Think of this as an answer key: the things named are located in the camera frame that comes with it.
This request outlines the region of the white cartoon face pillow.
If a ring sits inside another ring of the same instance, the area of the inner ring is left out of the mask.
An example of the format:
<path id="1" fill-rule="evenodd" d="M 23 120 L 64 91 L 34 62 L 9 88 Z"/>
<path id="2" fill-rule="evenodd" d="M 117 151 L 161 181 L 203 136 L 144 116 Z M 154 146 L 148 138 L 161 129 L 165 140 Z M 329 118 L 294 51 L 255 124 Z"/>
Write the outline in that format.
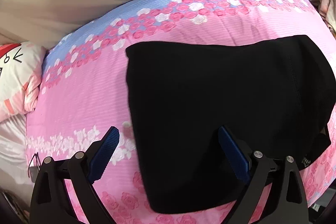
<path id="1" fill-rule="evenodd" d="M 36 108 L 44 47 L 31 42 L 1 45 L 1 121 Z"/>

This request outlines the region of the pink floral quilt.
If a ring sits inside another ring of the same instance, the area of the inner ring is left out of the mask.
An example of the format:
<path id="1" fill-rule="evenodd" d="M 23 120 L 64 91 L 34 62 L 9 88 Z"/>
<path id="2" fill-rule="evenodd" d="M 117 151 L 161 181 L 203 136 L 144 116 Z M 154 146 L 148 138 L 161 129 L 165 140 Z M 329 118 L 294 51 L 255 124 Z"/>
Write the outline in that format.
<path id="1" fill-rule="evenodd" d="M 240 46 L 309 36 L 335 65 L 335 38 L 309 0 L 133 0 L 65 36 L 43 63 L 27 158 L 69 159 L 115 126 L 120 142 L 94 188 L 117 223 L 220 223 L 232 205 L 165 215 L 147 201 L 127 106 L 126 47 L 141 41 Z"/>

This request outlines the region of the black eyeglasses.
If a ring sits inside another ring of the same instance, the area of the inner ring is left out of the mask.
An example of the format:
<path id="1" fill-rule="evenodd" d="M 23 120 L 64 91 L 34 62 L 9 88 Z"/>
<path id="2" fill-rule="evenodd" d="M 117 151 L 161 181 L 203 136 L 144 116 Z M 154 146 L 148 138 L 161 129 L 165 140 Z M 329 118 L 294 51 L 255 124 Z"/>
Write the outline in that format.
<path id="1" fill-rule="evenodd" d="M 38 153 L 34 153 L 29 164 L 28 164 L 28 170 L 29 170 L 29 167 L 30 166 L 37 166 L 40 170 L 40 166 L 41 166 L 41 161 L 39 159 L 39 154 Z"/>

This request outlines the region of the black pants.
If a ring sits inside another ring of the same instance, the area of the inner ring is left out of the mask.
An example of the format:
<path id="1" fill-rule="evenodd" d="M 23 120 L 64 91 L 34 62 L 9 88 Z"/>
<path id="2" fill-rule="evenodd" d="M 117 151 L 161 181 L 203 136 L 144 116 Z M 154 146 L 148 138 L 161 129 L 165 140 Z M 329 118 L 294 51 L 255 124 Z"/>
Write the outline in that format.
<path id="1" fill-rule="evenodd" d="M 157 213 L 207 210 L 242 194 L 221 128 L 267 157 L 292 156 L 301 170 L 331 144 L 335 76 L 305 35 L 246 46 L 140 42 L 126 56 L 139 168 Z"/>

